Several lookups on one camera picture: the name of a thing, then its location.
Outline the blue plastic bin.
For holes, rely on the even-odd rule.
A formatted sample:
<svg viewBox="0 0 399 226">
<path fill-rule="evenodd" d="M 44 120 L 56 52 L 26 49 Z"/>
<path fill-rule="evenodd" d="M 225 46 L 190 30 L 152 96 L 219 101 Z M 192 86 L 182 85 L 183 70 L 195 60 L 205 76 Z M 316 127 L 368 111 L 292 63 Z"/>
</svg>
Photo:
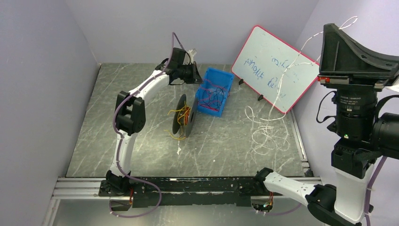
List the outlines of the blue plastic bin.
<svg viewBox="0 0 399 226">
<path fill-rule="evenodd" d="M 215 68 L 208 68 L 203 83 L 197 89 L 197 110 L 215 117 L 221 117 L 230 90 L 234 75 Z"/>
</svg>

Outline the grey perforated cable spool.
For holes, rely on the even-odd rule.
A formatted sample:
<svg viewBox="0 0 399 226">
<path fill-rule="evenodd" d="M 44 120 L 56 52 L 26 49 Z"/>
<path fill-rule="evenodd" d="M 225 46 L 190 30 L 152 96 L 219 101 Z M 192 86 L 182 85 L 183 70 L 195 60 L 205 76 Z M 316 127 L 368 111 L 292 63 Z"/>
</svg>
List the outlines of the grey perforated cable spool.
<svg viewBox="0 0 399 226">
<path fill-rule="evenodd" d="M 189 106 L 187 104 L 186 95 L 182 94 L 176 109 L 170 111 L 170 113 L 174 113 L 174 118 L 172 121 L 172 134 L 176 135 L 179 133 L 177 137 L 173 137 L 174 139 L 182 140 L 191 134 L 197 114 L 198 102 L 199 100 L 196 97 L 192 106 Z"/>
</svg>

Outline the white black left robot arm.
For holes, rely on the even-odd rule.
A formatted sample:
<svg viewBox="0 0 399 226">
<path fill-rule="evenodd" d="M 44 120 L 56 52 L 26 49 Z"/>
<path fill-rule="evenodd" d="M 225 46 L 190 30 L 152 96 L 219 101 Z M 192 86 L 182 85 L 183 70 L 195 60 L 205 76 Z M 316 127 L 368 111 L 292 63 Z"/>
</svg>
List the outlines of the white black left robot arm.
<svg viewBox="0 0 399 226">
<path fill-rule="evenodd" d="M 105 183 L 110 190 L 125 194 L 130 189 L 130 162 L 138 133 L 146 122 L 145 104 L 161 89 L 172 85 L 176 79 L 186 84 L 200 84 L 202 78 L 194 56 L 196 49 L 173 48 L 169 58 L 157 65 L 152 74 L 129 92 L 117 95 L 112 126 L 117 134 L 117 144 Z"/>
</svg>

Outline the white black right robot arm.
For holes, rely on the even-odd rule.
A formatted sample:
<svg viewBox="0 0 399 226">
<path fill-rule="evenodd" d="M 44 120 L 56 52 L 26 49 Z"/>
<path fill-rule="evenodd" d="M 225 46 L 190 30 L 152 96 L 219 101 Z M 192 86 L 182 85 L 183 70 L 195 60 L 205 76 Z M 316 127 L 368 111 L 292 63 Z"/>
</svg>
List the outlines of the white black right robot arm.
<svg viewBox="0 0 399 226">
<path fill-rule="evenodd" d="M 373 184 L 388 158 L 399 157 L 399 116 L 381 113 L 398 95 L 377 97 L 399 82 L 399 58 L 372 51 L 335 24 L 323 27 L 318 82 L 333 93 L 336 114 L 328 130 L 339 140 L 331 153 L 338 185 L 309 185 L 263 168 L 255 194 L 278 193 L 306 206 L 330 226 L 370 224 Z"/>
</svg>

